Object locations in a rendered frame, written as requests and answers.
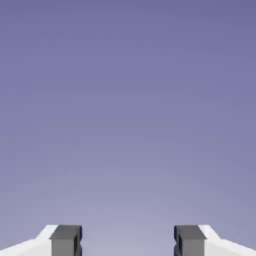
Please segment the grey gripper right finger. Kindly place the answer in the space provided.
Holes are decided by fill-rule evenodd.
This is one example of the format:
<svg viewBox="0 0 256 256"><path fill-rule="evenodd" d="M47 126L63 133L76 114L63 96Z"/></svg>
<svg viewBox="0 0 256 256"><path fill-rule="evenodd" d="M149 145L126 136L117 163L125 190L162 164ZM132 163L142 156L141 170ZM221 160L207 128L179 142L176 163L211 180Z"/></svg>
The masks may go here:
<svg viewBox="0 0 256 256"><path fill-rule="evenodd" d="M222 239L208 224L175 225L173 256L256 256L256 250Z"/></svg>

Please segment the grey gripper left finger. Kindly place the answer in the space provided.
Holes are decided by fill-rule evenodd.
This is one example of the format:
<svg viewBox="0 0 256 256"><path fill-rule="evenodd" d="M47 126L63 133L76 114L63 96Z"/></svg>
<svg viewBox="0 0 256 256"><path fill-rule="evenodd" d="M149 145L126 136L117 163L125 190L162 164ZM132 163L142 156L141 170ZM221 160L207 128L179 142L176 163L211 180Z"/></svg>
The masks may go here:
<svg viewBox="0 0 256 256"><path fill-rule="evenodd" d="M0 250L0 256L83 256L81 225L48 224L36 238Z"/></svg>

